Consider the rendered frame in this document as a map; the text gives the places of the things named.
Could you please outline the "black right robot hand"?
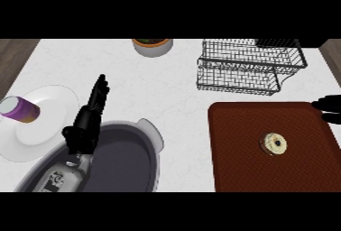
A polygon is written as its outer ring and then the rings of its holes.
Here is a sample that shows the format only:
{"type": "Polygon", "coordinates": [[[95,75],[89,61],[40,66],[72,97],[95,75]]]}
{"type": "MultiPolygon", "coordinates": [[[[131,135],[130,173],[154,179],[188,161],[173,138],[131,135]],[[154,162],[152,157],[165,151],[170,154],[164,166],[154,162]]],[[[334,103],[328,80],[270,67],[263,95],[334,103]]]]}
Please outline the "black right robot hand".
{"type": "Polygon", "coordinates": [[[328,95],[312,106],[322,111],[320,118],[325,122],[341,125],[341,95],[328,95]]]}

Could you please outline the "cream cupcake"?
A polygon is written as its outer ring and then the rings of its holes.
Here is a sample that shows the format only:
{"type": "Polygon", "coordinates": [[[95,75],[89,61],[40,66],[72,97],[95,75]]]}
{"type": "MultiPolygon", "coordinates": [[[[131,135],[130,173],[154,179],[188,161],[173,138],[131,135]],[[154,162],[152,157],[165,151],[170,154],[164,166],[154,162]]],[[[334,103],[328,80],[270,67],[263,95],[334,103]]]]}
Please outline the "cream cupcake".
{"type": "Polygon", "coordinates": [[[258,140],[261,150],[269,155],[282,155],[288,149],[288,143],[283,136],[278,133],[264,133],[258,140]]]}

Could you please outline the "grey pot with orange rim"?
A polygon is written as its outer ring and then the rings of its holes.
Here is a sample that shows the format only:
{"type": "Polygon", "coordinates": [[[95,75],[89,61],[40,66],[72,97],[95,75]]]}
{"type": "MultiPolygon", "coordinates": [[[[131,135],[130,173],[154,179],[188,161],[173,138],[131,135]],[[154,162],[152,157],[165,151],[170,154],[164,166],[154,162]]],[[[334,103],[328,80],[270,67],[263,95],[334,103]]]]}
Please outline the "grey pot with orange rim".
{"type": "Polygon", "coordinates": [[[162,56],[173,47],[173,39],[162,39],[158,43],[142,43],[137,39],[131,40],[137,53],[146,58],[162,56]]]}

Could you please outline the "brown rectangular tray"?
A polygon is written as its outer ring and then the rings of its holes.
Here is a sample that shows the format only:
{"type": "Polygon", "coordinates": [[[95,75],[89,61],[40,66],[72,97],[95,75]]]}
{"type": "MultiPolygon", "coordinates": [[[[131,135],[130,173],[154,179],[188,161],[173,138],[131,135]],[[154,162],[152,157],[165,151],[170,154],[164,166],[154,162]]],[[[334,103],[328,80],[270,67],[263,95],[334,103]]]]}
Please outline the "brown rectangular tray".
{"type": "Polygon", "coordinates": [[[341,191],[341,148],[309,102],[217,102],[208,121],[217,191],[341,191]]]}

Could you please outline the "purple can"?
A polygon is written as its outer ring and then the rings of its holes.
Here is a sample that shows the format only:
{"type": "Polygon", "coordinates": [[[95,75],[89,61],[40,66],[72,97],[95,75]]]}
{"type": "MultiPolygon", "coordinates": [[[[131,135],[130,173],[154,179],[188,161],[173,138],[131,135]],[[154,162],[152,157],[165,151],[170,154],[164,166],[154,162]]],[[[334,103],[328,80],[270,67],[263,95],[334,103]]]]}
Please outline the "purple can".
{"type": "Polygon", "coordinates": [[[22,123],[31,123],[40,116],[40,107],[22,97],[0,100],[0,115],[22,123]]]}

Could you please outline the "white round plate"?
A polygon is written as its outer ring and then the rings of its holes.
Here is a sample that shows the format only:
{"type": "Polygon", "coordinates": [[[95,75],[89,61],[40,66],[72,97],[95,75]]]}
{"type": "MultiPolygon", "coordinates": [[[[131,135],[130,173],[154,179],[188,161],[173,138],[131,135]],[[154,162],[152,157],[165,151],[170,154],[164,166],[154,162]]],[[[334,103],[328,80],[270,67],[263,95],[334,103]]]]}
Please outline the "white round plate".
{"type": "Polygon", "coordinates": [[[0,115],[0,156],[12,162],[34,161],[64,142],[62,128],[80,109],[75,93],[64,86],[41,87],[21,97],[40,107],[40,116],[22,123],[0,115]]]}

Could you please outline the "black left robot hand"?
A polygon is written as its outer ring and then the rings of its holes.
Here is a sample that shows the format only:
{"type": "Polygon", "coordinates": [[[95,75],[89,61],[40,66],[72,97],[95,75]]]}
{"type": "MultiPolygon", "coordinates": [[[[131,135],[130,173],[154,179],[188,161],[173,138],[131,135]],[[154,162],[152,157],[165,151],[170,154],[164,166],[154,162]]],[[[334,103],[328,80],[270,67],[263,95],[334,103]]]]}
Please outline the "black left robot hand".
{"type": "Polygon", "coordinates": [[[108,81],[102,74],[92,88],[89,103],[78,110],[74,124],[62,128],[62,136],[69,148],[69,154],[93,154],[95,152],[108,93],[108,81]]]}

